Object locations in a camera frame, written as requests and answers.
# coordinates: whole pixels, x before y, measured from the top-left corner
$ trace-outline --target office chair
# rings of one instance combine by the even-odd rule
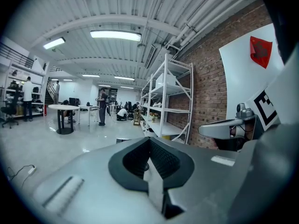
[[[7,120],[2,124],[3,128],[4,128],[4,125],[7,123],[9,123],[10,129],[11,129],[12,123],[16,123],[17,125],[19,125],[18,121],[15,121],[13,118],[13,115],[15,115],[17,113],[16,106],[17,106],[19,96],[20,96],[20,91],[15,90],[15,94],[14,94],[12,103],[8,103],[8,107],[1,107],[1,111],[8,116]]]

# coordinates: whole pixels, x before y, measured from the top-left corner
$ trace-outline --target brick wall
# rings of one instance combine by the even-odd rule
[[[193,114],[188,144],[216,148],[211,139],[199,135],[198,128],[226,117],[226,80],[219,48],[270,23],[263,1],[257,0],[217,26],[179,59],[194,65]],[[190,87],[190,76],[182,78],[180,83]],[[169,107],[188,109],[189,99],[186,95],[172,96]],[[167,117],[169,123],[179,128],[185,127],[187,118],[187,114],[170,112]]]

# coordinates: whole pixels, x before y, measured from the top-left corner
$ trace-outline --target red flag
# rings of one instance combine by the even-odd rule
[[[250,57],[251,59],[264,67],[268,66],[272,51],[272,42],[268,42],[256,37],[250,37]]]

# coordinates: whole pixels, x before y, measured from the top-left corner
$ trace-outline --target white ceiling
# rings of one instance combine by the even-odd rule
[[[211,6],[205,6],[208,1],[212,1]],[[193,27],[203,20],[205,24],[215,20],[211,24],[215,27],[252,1],[25,0],[5,35],[24,48],[37,52],[38,56],[50,57],[53,65],[74,76],[99,74],[98,80],[103,84],[140,88],[153,73],[144,68],[151,44],[167,47],[167,42],[176,37],[198,12],[201,16]],[[89,32],[95,29],[138,32],[142,34],[142,41],[93,39]],[[189,29],[182,39],[191,31]],[[57,46],[55,52],[43,49],[44,44],[61,36],[66,43]],[[115,75],[133,77],[136,82],[116,80]]]

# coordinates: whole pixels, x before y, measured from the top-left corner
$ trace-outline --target man in white shirt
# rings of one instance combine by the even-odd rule
[[[116,115],[116,120],[122,121],[127,119],[128,112],[125,109],[121,109],[117,115]]]
[[[27,122],[27,108],[29,109],[29,121],[32,121],[32,106],[31,106],[32,91],[33,91],[33,84],[31,83],[31,77],[28,77],[26,83],[23,85],[23,92],[24,92],[23,106],[24,106],[25,122]]]
[[[59,80],[56,81],[56,90],[55,90],[55,94],[54,94],[54,104],[57,105],[58,104],[58,99],[59,99],[59,90],[60,90],[60,84],[59,84]]]

